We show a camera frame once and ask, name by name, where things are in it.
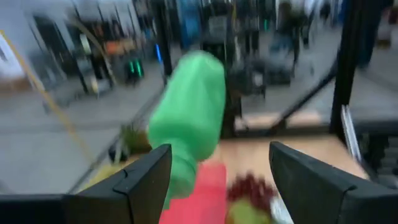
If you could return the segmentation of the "red translucent bin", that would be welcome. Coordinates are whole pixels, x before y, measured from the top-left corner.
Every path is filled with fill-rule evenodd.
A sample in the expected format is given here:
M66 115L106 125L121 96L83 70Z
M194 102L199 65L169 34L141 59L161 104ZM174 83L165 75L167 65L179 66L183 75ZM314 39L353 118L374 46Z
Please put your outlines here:
M193 193L170 201L159 224L224 224L226 216L226 167L220 162L202 163Z

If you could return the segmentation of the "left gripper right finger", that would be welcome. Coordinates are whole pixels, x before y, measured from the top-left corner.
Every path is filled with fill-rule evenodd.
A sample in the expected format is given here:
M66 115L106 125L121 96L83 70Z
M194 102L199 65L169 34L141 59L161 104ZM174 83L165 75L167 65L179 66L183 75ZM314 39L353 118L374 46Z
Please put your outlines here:
M270 143L269 164L294 224L398 224L398 190L277 141Z

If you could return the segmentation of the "green plastic bottle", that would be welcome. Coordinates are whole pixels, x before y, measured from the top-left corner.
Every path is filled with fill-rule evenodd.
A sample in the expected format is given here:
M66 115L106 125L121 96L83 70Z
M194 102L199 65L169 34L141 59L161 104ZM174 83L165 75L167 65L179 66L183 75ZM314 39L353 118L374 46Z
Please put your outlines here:
M165 209L172 199L192 194L198 163L213 154L219 141L225 104L225 69L221 61L202 50L184 55L147 127L152 148L171 145Z

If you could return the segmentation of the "silver aluminium bracket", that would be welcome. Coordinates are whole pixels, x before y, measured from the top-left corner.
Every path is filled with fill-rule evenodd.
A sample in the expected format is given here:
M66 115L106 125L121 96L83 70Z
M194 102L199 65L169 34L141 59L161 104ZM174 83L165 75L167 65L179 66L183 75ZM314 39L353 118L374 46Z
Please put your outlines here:
M358 162L362 162L361 152L356 137L353 119L348 105L343 105L341 108L341 122L345 134L346 145L351 156Z

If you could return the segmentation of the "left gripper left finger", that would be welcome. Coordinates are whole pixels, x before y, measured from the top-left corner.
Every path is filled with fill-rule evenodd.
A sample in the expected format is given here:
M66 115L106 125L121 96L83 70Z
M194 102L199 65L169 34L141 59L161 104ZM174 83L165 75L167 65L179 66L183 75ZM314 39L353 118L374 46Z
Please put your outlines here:
M0 195L0 224L158 224L171 165L164 144L77 194Z

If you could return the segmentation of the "computer tower green lights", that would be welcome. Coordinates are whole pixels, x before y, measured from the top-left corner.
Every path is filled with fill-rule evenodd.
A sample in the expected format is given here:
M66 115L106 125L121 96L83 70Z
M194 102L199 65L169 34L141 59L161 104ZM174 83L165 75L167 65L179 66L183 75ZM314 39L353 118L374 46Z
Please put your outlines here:
M144 69L140 58L129 59L124 66L126 84L137 84L144 78Z

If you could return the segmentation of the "dark red toy grapes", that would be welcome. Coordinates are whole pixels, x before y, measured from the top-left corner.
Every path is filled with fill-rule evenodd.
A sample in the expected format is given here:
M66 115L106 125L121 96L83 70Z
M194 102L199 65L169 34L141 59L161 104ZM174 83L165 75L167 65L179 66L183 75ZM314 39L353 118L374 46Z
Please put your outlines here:
M255 208L267 213L271 213L271 199L277 195L276 189L264 178L255 177L250 172L244 177L237 176L227 189L229 202L246 199Z

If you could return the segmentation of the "potted green succulent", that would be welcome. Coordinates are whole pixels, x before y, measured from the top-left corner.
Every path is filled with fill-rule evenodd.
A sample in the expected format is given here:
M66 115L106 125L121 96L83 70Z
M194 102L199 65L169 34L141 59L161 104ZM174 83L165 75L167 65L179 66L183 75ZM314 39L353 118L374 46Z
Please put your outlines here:
M132 124L121 126L120 137L121 149L128 157L145 154L152 149L148 142L146 131L138 129Z

